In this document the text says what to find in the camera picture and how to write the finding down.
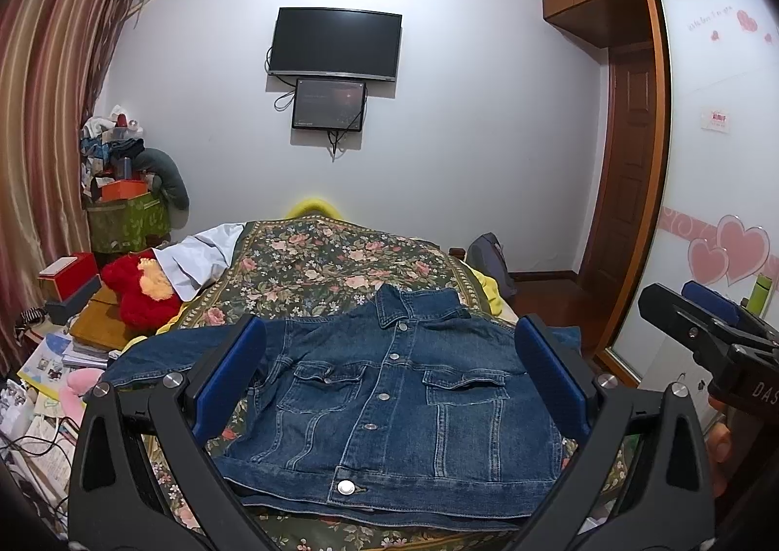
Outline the person right hand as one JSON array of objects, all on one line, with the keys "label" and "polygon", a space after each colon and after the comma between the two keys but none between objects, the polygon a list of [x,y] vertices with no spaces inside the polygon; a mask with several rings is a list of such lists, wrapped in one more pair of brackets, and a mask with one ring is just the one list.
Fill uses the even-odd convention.
[{"label": "person right hand", "polygon": [[708,452],[713,494],[714,497],[720,497],[725,493],[731,477],[729,461],[733,456],[733,436],[730,428],[722,420],[710,427],[706,436],[706,452]]}]

